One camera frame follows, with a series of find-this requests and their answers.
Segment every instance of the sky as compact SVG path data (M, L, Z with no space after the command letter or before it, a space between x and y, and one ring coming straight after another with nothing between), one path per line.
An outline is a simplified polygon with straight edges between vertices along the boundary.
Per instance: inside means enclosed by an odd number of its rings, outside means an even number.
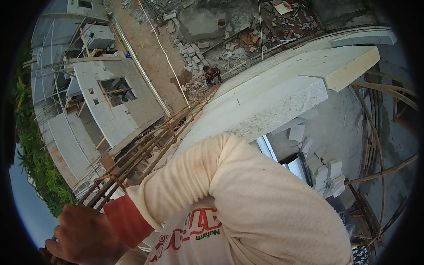
M17 144L17 150L22 153L19 144ZM18 152L15 152L15 165L12 165L9 170L15 205L35 246L41 248L44 247L46 239L51 239L54 227L59 225L59 222L28 183L27 174L19 166L20 160L17 156Z

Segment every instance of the construction worker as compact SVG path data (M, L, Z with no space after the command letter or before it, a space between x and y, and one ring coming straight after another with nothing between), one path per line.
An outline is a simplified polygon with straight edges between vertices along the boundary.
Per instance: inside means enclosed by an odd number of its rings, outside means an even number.
M186 149L104 212L65 206L47 249L86 265L352 264L337 212L232 134ZM154 230L147 256L137 246Z
M221 70L219 70L218 68L210 68L208 65L206 65L205 67L203 67L203 71L205 71L205 77L206 77L206 83L208 84L208 86L213 86L216 84L221 84L222 80L221 80Z

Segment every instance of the red cuff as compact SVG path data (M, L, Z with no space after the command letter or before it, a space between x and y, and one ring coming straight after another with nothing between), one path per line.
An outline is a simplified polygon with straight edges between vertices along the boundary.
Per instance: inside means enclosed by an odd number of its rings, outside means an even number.
M154 231L128 194L107 203L103 209L115 233L130 248L135 248Z

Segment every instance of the white pipe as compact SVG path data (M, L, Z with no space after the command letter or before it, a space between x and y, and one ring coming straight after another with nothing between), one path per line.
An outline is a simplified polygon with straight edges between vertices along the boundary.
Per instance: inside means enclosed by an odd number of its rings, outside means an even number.
M121 26L118 23L118 20L115 18L115 25L116 28L118 29L122 39L124 40L125 44L128 47L128 51L130 52L131 56L133 57L136 65L138 66L138 68L140 69L141 73L143 74L145 80L147 81L147 83L149 84L150 88L152 89L153 93L155 94L156 99L159 101L159 104L161 104L162 108L165 110L166 115L169 117L171 116L171 112L169 111L168 107L166 106L165 102L163 102L163 100L160 98L158 92L156 91L155 87L153 86L152 82L150 81L149 77L147 76L146 72L144 71L143 67L141 66L140 62L138 61L138 58L135 55L135 52L133 51L133 49L131 48L130 43L128 42L127 38L124 35L124 32L122 31Z

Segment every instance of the dirt ground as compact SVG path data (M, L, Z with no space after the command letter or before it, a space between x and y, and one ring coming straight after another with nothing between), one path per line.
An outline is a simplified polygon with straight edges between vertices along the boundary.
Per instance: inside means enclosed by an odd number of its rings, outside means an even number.
M159 96L168 106L171 114L178 112L187 105L183 94L174 84L176 79L172 73L165 54L159 46L154 33L151 33L151 26L148 22L138 24L132 16L132 11L138 8L138 2L132 1L131 9L122 8L120 1L108 1L109 11L117 17L125 36L130 42L131 47L147 76L150 78ZM171 35L168 33L166 26L159 28L159 40L162 47L166 51L169 61L174 68L175 74L180 76L184 70L185 62L182 55L173 43Z

